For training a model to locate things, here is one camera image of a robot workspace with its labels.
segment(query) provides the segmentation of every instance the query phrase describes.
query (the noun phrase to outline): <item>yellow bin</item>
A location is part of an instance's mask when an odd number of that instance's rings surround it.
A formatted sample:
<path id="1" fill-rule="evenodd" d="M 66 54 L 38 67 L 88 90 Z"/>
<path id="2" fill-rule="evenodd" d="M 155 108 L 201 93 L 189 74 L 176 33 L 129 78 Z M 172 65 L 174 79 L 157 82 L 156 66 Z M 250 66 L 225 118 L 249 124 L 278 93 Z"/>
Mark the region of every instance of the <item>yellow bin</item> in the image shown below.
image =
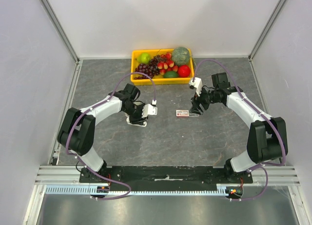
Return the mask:
<path id="1" fill-rule="evenodd" d="M 132 58 L 131 58 L 131 72 L 135 71 L 135 68 L 139 65 L 138 61 L 136 58 L 140 56 L 141 53 L 149 53 L 151 57 L 156 56 L 157 54 L 166 54 L 167 52 L 172 53 L 173 48 L 171 49 L 152 49 L 152 50 L 135 50 L 132 52 Z M 193 61 L 192 58 L 190 58 L 190 62 L 187 64 L 189 68 L 191 69 L 190 76 L 187 78 L 170 78 L 170 79 L 153 79 L 155 84 L 184 84 L 184 83 L 189 83 L 190 78 L 194 76 L 194 68 L 193 68 Z M 131 75 L 131 82 L 134 85 L 152 85 L 152 82 L 149 79 L 146 80 L 135 80 L 134 77 L 141 76 L 141 75 Z"/>

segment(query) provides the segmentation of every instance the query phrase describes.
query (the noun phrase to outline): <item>fruit pile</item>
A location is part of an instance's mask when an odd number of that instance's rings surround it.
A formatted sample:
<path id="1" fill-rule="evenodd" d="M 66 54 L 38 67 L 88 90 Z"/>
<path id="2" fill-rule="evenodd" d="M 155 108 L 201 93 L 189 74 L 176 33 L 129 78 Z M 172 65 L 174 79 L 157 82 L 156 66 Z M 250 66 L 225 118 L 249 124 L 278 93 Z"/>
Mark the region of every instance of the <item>fruit pile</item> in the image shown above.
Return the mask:
<path id="1" fill-rule="evenodd" d="M 156 55 L 153 58 L 148 53 L 142 53 L 137 61 L 140 63 L 135 72 L 142 72 L 152 79 L 162 78 L 186 78 L 189 77 L 191 70 L 187 65 L 178 67 L 172 60 L 172 54 Z M 135 80 L 147 79 L 146 76 L 134 77 Z"/>

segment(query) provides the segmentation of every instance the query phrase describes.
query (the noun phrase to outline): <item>black base panel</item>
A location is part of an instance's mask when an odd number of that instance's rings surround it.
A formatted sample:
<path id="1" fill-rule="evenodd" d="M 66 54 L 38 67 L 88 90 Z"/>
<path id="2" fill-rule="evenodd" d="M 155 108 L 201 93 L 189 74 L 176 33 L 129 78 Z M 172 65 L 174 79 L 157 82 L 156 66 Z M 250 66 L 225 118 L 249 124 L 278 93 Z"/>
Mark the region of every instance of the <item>black base panel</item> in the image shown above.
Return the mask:
<path id="1" fill-rule="evenodd" d="M 216 190 L 216 184 L 240 184 L 241 177 L 244 184 L 253 183 L 250 173 L 242 172 L 225 178 L 223 168 L 213 166 L 108 166 L 101 175 L 107 178 L 110 175 L 111 179 L 128 184 L 132 191 L 212 191 Z M 159 181 L 165 178 L 176 180 Z M 79 182 L 106 183 L 86 168 L 81 170 Z M 125 191 L 127 188 L 112 183 L 110 190 Z"/>

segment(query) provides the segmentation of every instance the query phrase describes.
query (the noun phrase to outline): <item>white wall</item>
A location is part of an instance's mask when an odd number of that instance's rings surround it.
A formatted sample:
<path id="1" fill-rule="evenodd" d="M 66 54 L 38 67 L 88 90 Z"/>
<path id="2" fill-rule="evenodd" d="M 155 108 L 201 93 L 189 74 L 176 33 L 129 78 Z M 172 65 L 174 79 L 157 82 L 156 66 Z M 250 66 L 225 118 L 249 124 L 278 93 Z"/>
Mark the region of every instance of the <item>white wall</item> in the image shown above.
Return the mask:
<path id="1" fill-rule="evenodd" d="M 75 63 L 39 0 L 0 0 L 0 223 L 22 223 Z"/>
<path id="2" fill-rule="evenodd" d="M 253 64 L 271 114 L 286 120 L 288 163 L 312 208 L 312 0 L 288 0 Z"/>
<path id="3" fill-rule="evenodd" d="M 80 57 L 184 45 L 248 55 L 278 0 L 49 0 Z"/>

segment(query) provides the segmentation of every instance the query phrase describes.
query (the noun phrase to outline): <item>purple cable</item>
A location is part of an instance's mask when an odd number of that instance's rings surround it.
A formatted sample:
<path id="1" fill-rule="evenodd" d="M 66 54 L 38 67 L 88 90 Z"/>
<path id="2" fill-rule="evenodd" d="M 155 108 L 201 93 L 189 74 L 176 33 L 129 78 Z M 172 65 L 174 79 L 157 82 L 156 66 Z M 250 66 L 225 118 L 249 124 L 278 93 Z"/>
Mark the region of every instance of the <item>purple cable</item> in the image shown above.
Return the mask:
<path id="1" fill-rule="evenodd" d="M 97 104 L 91 106 L 91 108 L 89 108 L 89 109 L 87 109 L 86 111 L 84 111 L 84 112 L 77 118 L 77 120 L 74 122 L 74 125 L 73 125 L 72 129 L 71 129 L 70 132 L 69 132 L 68 139 L 67 139 L 66 146 L 65 146 L 65 152 L 66 152 L 67 155 L 75 155 L 75 156 L 77 156 L 78 159 L 79 159 L 79 161 L 80 161 L 81 163 L 83 163 L 83 165 L 86 165 L 76 153 L 70 153 L 70 152 L 68 151 L 69 142 L 70 142 L 70 139 L 72 138 L 73 132 L 74 132 L 74 130 L 75 130 L 77 124 L 78 124 L 79 121 L 82 119 L 82 117 L 83 117 L 85 114 L 87 114 L 91 109 L 97 108 L 98 106 L 107 103 L 107 101 L 110 100 L 110 99 L 113 97 L 113 95 L 115 94 L 115 92 L 116 92 L 118 86 L 120 85 L 120 83 L 121 83 L 126 77 L 128 77 L 129 75 L 134 75 L 134 74 L 144 75 L 144 76 L 146 76 L 150 81 L 152 81 L 152 84 L 153 84 L 153 87 L 154 87 L 154 99 L 153 99 L 153 101 L 156 101 L 156 86 L 155 86 L 155 83 L 154 83 L 154 81 L 152 80 L 151 77 L 149 77 L 148 75 L 146 75 L 146 74 L 144 74 L 144 73 L 141 73 L 141 72 L 129 73 L 129 74 L 125 75 L 125 76 L 122 77 L 122 79 L 117 83 L 116 87 L 114 88 L 112 94 L 110 95 L 110 97 L 109 97 L 108 99 L 103 100 L 102 102 L 97 103 Z M 97 174 L 94 170 L 92 170 L 92 169 L 91 169 L 90 167 L 88 167 L 88 166 L 87 166 L 87 169 L 90 170 L 93 174 L 95 174 L 96 176 L 98 176 L 98 177 L 101 178 L 101 179 L 104 179 L 104 180 L 106 180 L 106 181 L 110 181 L 110 182 L 113 182 L 113 183 L 116 183 L 116 184 L 121 184 L 121 185 L 124 185 L 124 186 L 126 186 L 126 187 L 129 188 L 129 191 L 128 191 L 127 193 L 123 194 L 123 195 L 119 195 L 119 196 L 116 196 L 116 197 L 110 197 L 110 198 L 98 198 L 98 200 L 113 200 L 113 199 L 123 198 L 123 197 L 127 196 L 127 195 L 131 192 L 131 187 L 130 187 L 129 185 L 127 185 L 127 184 L 125 184 L 125 183 L 122 183 L 122 182 L 119 182 L 119 181 L 115 181 L 115 180 L 108 179 L 108 178 L 106 178 L 106 177 L 104 177 L 104 176 L 101 176 L 101 175 Z"/>
<path id="2" fill-rule="evenodd" d="M 277 137 L 277 139 L 278 139 L 278 142 L 279 142 L 279 144 L 280 144 L 280 146 L 281 146 L 281 151 L 282 151 L 283 160 L 282 160 L 282 162 L 281 162 L 280 164 L 276 164 L 276 163 L 267 163 L 267 162 L 265 162 L 264 164 L 276 165 L 276 166 L 283 166 L 283 165 L 285 164 L 285 162 L 286 162 L 286 152 L 285 152 L 284 143 L 283 143 L 283 141 L 282 141 L 282 138 L 281 138 L 280 134 L 278 133 L 278 131 L 277 131 L 277 129 L 275 128 L 275 126 L 273 125 L 273 123 L 272 123 L 266 116 L 264 116 L 263 114 L 261 114 L 261 111 L 258 110 L 253 104 L 251 104 L 251 103 L 249 102 L 249 100 L 247 100 L 247 99 L 243 96 L 243 94 L 240 92 L 240 90 L 239 90 L 239 88 L 238 88 L 238 86 L 237 86 L 237 84 L 236 84 L 235 79 L 233 78 L 233 76 L 232 76 L 232 74 L 230 73 L 230 71 L 228 70 L 228 68 L 226 68 L 221 62 L 219 62 L 219 61 L 217 61 L 217 60 L 214 60 L 214 59 L 205 59 L 205 60 L 202 60 L 202 61 L 197 65 L 197 67 L 196 67 L 196 70 L 195 70 L 195 72 L 194 72 L 193 82 L 195 81 L 195 75 L 196 75 L 197 69 L 198 69 L 199 66 L 200 66 L 203 62 L 205 62 L 205 61 L 213 61 L 213 62 L 217 63 L 218 65 L 220 65 L 220 66 L 229 74 L 229 76 L 230 76 L 230 78 L 231 78 L 231 80 L 232 80 L 232 82 L 233 82 L 233 84 L 234 84 L 234 86 L 235 86 L 235 88 L 236 88 L 236 90 L 237 90 L 239 96 L 241 97 L 241 99 L 242 99 L 247 105 L 249 105 L 259 116 L 261 116 L 261 117 L 270 125 L 270 127 L 271 127 L 272 130 L 274 131 L 274 133 L 275 133 L 275 135 L 276 135 L 276 137 Z M 250 167 L 250 169 L 248 169 L 248 170 L 249 170 L 249 172 L 252 172 L 252 171 L 254 171 L 254 170 L 256 170 L 256 169 L 259 169 L 259 168 L 262 168 L 262 169 L 264 170 L 264 172 L 265 172 L 265 175 L 266 175 L 266 183 L 265 183 L 265 186 L 264 186 L 262 192 L 261 192 L 260 194 L 258 194 L 257 196 L 254 196 L 254 197 L 245 198 L 245 199 L 235 199 L 235 200 L 232 199 L 232 200 L 234 200 L 234 201 L 252 200 L 252 199 L 255 199 L 255 198 L 261 196 L 261 195 L 265 192 L 265 190 L 266 190 L 267 187 L 268 187 L 268 181 L 269 181 L 269 177 L 268 177 L 268 173 L 267 173 L 266 169 L 263 168 L 261 164 L 257 164 L 257 165 L 255 165 L 255 166 L 253 166 L 253 167 Z"/>

